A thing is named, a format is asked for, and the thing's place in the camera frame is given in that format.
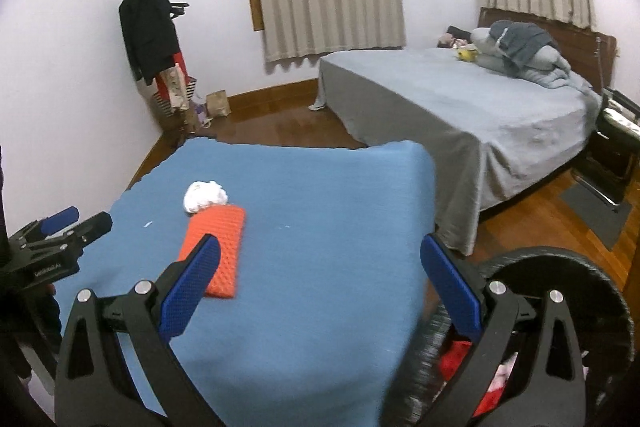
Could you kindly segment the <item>red cloth garment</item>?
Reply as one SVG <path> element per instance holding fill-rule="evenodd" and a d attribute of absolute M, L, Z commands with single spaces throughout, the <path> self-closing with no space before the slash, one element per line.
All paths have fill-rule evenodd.
<path fill-rule="evenodd" d="M 498 407 L 509 371 L 506 363 L 489 365 L 480 361 L 480 352 L 468 340 L 454 340 L 445 348 L 437 367 L 445 384 L 462 390 L 463 399 L 475 400 L 472 418 L 481 417 Z"/>

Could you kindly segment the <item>white tissue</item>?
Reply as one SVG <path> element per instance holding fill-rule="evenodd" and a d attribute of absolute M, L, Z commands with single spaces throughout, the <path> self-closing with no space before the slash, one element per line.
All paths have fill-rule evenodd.
<path fill-rule="evenodd" d="M 188 215 L 195 215 L 212 206 L 227 205 L 229 196 L 215 181 L 195 181 L 183 195 L 183 209 Z"/>

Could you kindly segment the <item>black lined trash bin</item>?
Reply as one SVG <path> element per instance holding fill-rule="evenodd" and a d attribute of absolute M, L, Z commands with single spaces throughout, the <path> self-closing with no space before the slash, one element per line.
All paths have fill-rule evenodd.
<path fill-rule="evenodd" d="M 554 247 L 480 265 L 426 236 L 437 307 L 386 391 L 384 426 L 606 426 L 637 387 L 634 322 L 616 284 Z"/>

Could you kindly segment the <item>grey floor mat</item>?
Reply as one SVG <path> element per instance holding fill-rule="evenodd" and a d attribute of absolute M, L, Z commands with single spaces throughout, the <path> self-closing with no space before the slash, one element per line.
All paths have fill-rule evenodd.
<path fill-rule="evenodd" d="M 582 184 L 568 188 L 560 199 L 597 235 L 604 247 L 612 251 L 631 212 L 630 202 L 624 200 L 618 206 L 608 205 Z"/>

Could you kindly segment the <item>brown paper bag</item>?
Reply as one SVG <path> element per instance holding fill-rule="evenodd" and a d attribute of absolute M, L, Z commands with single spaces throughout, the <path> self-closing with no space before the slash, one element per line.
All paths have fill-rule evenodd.
<path fill-rule="evenodd" d="M 231 106 L 227 92 L 219 90 L 206 95 L 206 110 L 210 118 L 229 116 L 231 114 Z"/>

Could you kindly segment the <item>coat rack with clothes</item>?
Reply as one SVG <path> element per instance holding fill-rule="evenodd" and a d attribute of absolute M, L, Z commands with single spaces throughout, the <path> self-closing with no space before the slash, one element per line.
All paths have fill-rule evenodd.
<path fill-rule="evenodd" d="M 194 129 L 196 79 L 189 75 L 175 20 L 187 3 L 170 0 L 122 0 L 118 16 L 134 80 L 152 90 L 150 105 L 166 131 Z"/>

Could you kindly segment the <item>blue table cloth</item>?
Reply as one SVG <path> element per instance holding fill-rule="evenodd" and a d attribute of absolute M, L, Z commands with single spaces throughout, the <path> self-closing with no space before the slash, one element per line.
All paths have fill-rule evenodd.
<path fill-rule="evenodd" d="M 236 293 L 205 298 L 171 348 L 229 426 L 373 426 L 423 309 L 434 165 L 402 141 L 347 148 L 193 139 L 122 194 L 56 286 L 126 293 L 174 262 L 183 196 L 215 181 L 246 213 Z"/>

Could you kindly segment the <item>bed with grey sheet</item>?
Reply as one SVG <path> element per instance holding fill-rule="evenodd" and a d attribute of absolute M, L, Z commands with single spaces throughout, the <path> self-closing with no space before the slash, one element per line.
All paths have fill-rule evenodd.
<path fill-rule="evenodd" d="M 474 251 L 483 211 L 546 179 L 585 147 L 600 95 L 577 74 L 548 89 L 445 49 L 342 51 L 320 58 L 318 96 L 369 146 L 409 140 L 436 170 L 444 243 Z"/>

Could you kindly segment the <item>wooden headboard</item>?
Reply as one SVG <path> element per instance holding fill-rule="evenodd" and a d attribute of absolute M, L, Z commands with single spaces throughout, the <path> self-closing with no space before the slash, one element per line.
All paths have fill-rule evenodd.
<path fill-rule="evenodd" d="M 490 26 L 497 20 L 532 23 L 548 31 L 560 47 L 561 54 L 572 69 L 591 83 L 598 93 L 612 87 L 617 40 L 599 31 L 578 28 L 572 24 L 520 12 L 481 8 L 480 26 Z"/>

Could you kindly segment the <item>grey pillows and clothes pile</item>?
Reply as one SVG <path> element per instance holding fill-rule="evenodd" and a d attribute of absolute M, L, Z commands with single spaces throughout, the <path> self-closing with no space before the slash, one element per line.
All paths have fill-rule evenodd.
<path fill-rule="evenodd" d="M 572 83 L 572 68 L 548 31 L 534 23 L 497 20 L 471 31 L 475 63 L 547 89 Z"/>

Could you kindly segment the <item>yellow toy on bed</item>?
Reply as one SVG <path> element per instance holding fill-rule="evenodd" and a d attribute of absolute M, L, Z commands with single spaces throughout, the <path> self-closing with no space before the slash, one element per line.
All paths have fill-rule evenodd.
<path fill-rule="evenodd" d="M 456 49 L 457 59 L 462 62 L 473 63 L 477 60 L 478 49 L 468 48 L 467 46 L 462 46 L 462 48 Z"/>

